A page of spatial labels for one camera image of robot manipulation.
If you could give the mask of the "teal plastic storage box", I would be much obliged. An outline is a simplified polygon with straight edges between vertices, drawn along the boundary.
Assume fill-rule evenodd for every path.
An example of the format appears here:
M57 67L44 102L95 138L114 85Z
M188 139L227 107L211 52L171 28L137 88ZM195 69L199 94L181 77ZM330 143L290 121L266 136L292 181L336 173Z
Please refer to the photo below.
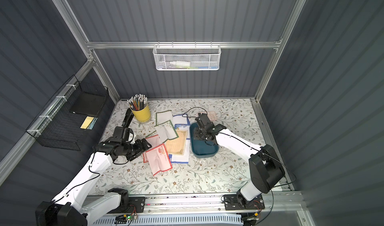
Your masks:
M216 155L219 151L219 146L213 142L206 142L199 138L200 129L197 123L190 126L191 134L191 149L196 158L210 158Z

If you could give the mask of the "blue floral paper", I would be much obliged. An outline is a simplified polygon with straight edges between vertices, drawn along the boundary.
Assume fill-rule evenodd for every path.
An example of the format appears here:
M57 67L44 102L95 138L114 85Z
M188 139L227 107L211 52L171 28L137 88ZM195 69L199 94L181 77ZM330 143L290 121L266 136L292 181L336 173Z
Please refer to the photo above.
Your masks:
M190 125L189 124L175 124L174 125L175 130L190 130Z
M188 164L189 163L189 157L190 157L190 147L191 147L191 140L189 138L187 138L183 155L169 154L169 158L171 160L171 163Z

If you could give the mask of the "blue bordered stationery paper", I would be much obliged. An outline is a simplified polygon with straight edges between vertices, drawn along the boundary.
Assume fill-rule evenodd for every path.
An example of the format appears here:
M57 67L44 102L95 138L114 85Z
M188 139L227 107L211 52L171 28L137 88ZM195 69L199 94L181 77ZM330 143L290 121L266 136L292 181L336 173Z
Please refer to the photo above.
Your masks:
M173 116L173 124L174 125L190 125L190 120L188 115L174 115Z

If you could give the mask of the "beige ornate stationery paper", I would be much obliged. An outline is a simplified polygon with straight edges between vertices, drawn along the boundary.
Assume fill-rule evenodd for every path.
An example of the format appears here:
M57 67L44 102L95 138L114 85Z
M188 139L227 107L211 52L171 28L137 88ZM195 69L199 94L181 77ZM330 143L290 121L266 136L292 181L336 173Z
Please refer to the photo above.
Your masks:
M173 140L167 140L165 146L169 154L182 156L185 152L188 131L176 130L176 133L179 137Z

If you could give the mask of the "red bordered stationery paper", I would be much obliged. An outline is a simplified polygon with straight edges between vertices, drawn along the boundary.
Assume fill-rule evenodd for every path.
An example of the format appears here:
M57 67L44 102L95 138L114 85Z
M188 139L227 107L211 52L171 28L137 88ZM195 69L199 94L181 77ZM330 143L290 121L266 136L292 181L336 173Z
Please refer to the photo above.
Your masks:
M157 147L157 146L163 144L163 142L161 141L159 135L153 135L153 136L147 137L146 140L147 140L147 142L152 146L152 147L151 147L151 150L154 149L155 147ZM148 151L148 150L146 150L146 151L143 153L143 162L144 162L144 163L147 163L147 162L148 162L147 151Z

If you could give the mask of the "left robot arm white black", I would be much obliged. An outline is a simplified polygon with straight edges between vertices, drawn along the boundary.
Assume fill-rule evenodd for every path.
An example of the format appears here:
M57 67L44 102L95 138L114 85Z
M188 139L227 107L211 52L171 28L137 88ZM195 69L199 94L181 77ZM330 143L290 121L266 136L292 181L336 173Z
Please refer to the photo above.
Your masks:
M114 134L94 147L84 167L51 201L38 205L38 226L90 226L107 213L123 213L132 204L127 190L113 188L98 200L83 203L98 178L118 157L132 161L152 148L146 139L136 139L132 129L116 127Z

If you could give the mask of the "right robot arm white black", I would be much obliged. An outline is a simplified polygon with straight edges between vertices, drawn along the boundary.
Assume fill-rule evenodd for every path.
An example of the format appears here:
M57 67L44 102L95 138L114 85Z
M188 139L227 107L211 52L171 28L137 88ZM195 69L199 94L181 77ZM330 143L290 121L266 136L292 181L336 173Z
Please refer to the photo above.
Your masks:
M200 114L195 120L197 126L192 129L192 141L227 148L248 162L250 180L237 192L239 203L248 204L259 195L268 193L285 177L283 163L274 147L253 144L221 124L215 125L207 114Z

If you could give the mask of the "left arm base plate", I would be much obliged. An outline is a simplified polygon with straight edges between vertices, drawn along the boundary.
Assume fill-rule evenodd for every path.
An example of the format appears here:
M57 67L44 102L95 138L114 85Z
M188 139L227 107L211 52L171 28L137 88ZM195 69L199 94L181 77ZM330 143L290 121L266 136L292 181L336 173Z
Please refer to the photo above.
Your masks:
M122 199L121 204L114 210L111 211L113 214L127 214L133 213L143 213L145 207L146 198L145 197L128 197Z

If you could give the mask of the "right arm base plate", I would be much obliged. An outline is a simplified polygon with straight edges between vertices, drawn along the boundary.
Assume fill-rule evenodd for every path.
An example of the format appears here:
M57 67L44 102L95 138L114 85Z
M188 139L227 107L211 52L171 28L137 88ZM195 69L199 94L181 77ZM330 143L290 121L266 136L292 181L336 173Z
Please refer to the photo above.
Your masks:
M253 210L259 212L265 209L262 195L247 201L241 194L226 194L221 197L221 200L226 211Z

